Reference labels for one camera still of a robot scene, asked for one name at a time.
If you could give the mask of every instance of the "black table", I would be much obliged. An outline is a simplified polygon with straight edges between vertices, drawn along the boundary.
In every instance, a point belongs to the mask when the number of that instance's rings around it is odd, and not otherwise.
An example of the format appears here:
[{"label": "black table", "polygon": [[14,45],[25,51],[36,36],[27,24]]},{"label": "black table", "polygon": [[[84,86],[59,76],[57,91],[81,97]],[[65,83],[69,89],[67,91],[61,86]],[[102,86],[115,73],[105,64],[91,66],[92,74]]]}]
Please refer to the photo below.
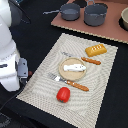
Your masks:
[{"label": "black table", "polygon": [[[21,4],[32,20],[30,25],[21,22],[19,26],[10,28],[21,57],[27,59],[29,70],[35,72],[62,33],[117,46],[118,51],[95,128],[128,128],[128,44],[51,26],[57,13],[43,15],[43,12],[58,10],[65,3],[67,0],[26,0]],[[0,86],[0,104],[4,104],[15,93],[7,92]],[[2,112],[6,113],[6,109],[50,128],[75,128],[17,98],[11,100]]]}]

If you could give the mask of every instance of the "cable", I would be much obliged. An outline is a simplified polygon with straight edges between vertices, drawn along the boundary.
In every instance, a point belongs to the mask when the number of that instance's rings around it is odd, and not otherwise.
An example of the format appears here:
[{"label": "cable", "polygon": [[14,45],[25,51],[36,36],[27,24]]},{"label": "cable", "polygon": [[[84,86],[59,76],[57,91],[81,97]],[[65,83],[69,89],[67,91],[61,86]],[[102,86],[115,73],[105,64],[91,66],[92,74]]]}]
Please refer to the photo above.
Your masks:
[{"label": "cable", "polygon": [[[26,84],[27,84],[27,78],[23,78],[23,79],[21,78],[21,82],[22,82],[22,84],[23,84],[22,89],[21,89],[18,93],[16,93],[15,95],[13,95],[9,100],[7,100],[7,101],[5,102],[5,103],[2,105],[2,107],[0,108],[0,111],[2,111],[2,109],[4,108],[4,106],[5,106],[10,100],[12,100],[13,98],[15,98],[18,94],[20,94],[20,93],[24,90],[24,88],[25,88],[25,86],[26,86]],[[6,126],[10,123],[11,118],[7,117],[6,115],[4,115],[4,114],[2,114],[2,113],[0,113],[0,115],[6,117],[6,120],[5,120],[4,122],[0,123],[0,128],[6,127]]]},{"label": "cable", "polygon": [[2,107],[0,108],[0,111],[4,108],[4,106],[10,101],[10,100],[12,100],[13,98],[15,98],[18,94],[20,94],[23,90],[24,90],[24,88],[25,88],[25,85],[26,85],[26,82],[25,81],[27,81],[27,78],[25,79],[24,78],[24,80],[23,80],[23,82],[22,82],[22,84],[23,84],[23,87],[22,87],[22,89],[18,92],[18,93],[16,93],[15,95],[13,95],[10,99],[8,99],[3,105],[2,105]]},{"label": "cable", "polygon": [[9,0],[13,5],[15,5],[17,8],[19,8],[22,12],[23,12],[23,14],[28,18],[28,20],[29,20],[29,22],[27,22],[27,21],[25,21],[25,20],[23,20],[23,19],[21,19],[21,21],[23,21],[24,23],[26,23],[26,24],[31,24],[31,19],[27,16],[27,13],[20,7],[20,6],[18,6],[16,3],[14,3],[13,1],[11,1],[11,0]]}]

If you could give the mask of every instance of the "cooking pot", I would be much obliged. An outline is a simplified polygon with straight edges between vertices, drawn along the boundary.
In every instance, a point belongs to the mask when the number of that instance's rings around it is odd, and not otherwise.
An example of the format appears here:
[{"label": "cooking pot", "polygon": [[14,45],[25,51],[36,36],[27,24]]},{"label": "cooking pot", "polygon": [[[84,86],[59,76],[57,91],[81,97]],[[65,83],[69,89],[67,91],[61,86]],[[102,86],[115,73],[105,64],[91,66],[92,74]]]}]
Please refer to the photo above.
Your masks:
[{"label": "cooking pot", "polygon": [[95,4],[94,0],[87,1],[84,10],[84,22],[90,26],[99,26],[104,23],[107,8],[100,4]]},{"label": "cooking pot", "polygon": [[125,8],[122,13],[121,17],[123,19],[124,27],[128,30],[128,8]]},{"label": "cooking pot", "polygon": [[65,20],[76,20],[80,16],[80,6],[74,3],[68,3],[61,6],[60,10],[44,12],[43,14],[49,14],[53,12],[60,12],[61,17]]}]

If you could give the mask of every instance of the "fork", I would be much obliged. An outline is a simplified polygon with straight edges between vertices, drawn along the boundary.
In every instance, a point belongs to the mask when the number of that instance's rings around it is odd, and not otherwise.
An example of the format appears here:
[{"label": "fork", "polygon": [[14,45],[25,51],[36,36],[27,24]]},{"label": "fork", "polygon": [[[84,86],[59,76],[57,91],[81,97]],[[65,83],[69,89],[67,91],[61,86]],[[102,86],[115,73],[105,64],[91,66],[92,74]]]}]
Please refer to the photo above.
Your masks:
[{"label": "fork", "polygon": [[74,82],[72,82],[72,81],[70,81],[70,80],[62,79],[61,77],[56,76],[56,75],[54,75],[54,74],[52,74],[52,73],[48,73],[48,77],[51,78],[52,80],[55,80],[55,81],[65,82],[66,84],[71,85],[71,86],[73,86],[73,87],[76,87],[76,88],[78,88],[78,89],[81,89],[81,90],[83,90],[83,91],[89,91],[89,89],[88,89],[87,87],[83,86],[83,85],[74,83]]}]

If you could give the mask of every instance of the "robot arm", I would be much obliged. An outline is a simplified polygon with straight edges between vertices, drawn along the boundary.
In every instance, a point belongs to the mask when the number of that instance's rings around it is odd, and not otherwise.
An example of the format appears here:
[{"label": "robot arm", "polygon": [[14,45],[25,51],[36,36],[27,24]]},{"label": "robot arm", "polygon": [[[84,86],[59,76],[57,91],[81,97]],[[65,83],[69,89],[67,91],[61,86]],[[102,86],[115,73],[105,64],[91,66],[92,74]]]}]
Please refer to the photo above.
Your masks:
[{"label": "robot arm", "polygon": [[28,76],[27,61],[20,58],[8,28],[21,21],[22,12],[16,4],[15,0],[0,0],[0,83],[7,91],[18,90],[19,78]]}]

